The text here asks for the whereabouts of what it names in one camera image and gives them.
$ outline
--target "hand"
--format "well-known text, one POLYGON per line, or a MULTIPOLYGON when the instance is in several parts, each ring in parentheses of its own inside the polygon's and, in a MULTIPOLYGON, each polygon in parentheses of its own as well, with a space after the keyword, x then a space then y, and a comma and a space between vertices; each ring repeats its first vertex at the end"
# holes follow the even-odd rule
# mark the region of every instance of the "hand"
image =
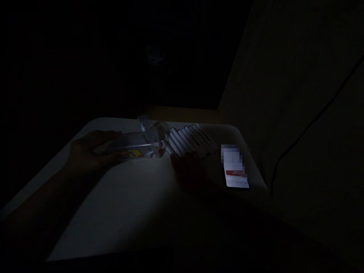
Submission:
POLYGON ((93 150, 120 135, 121 132, 97 130, 73 141, 63 170, 71 175, 79 176, 96 171, 109 163, 118 162, 125 152, 98 155, 93 150))
POLYGON ((176 173, 176 181, 183 190, 190 193, 202 193, 212 184, 195 152, 192 155, 187 153, 184 157, 172 154, 171 161, 176 173))

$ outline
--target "dark background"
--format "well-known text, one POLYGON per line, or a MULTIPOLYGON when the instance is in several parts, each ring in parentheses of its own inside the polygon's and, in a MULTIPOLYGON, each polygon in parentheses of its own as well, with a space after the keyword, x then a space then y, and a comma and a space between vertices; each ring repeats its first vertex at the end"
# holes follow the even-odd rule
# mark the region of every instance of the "dark background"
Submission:
POLYGON ((217 109, 251 4, 9 7, 2 205, 94 118, 136 118, 148 104, 217 109))

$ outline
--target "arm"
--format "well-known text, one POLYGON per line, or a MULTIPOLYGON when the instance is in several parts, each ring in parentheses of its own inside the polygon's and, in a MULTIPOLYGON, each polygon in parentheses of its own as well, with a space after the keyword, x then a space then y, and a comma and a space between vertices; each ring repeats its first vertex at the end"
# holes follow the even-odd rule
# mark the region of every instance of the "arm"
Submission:
POLYGON ((121 132, 93 131, 71 144, 65 166, 1 223, 7 252, 32 262, 45 261, 85 194, 96 171, 118 162, 121 153, 92 152, 121 132))
POLYGON ((182 189, 218 212, 239 234, 248 234, 244 237, 245 247, 259 253, 279 271, 353 271, 315 241, 215 185, 208 179, 198 157, 186 155, 185 158, 177 158, 171 155, 171 160, 182 189))

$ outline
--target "clear plastic package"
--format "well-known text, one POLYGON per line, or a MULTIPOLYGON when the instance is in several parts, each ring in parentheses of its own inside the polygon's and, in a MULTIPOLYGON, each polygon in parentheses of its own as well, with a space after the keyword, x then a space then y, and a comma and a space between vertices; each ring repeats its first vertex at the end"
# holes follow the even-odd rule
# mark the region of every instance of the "clear plastic package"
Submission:
POLYGON ((113 140, 104 151, 104 154, 111 154, 119 151, 128 152, 121 160, 135 158, 160 157, 161 143, 158 132, 153 123, 146 115, 139 116, 141 132, 123 133, 113 140))

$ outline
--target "wall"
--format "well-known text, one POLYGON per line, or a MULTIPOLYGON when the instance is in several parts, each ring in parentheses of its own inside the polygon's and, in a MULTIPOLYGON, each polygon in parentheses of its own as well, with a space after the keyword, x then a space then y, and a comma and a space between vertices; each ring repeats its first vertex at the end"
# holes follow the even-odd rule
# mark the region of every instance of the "wall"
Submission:
MULTIPOLYGON (((242 132, 270 187, 278 157, 364 53, 364 21, 362 4, 272 2, 251 50, 267 3, 253 4, 219 110, 242 132)), ((364 265, 359 232, 364 228, 359 217, 364 205, 358 156, 361 79, 362 70, 281 161, 274 193, 287 222, 358 266, 364 265)))

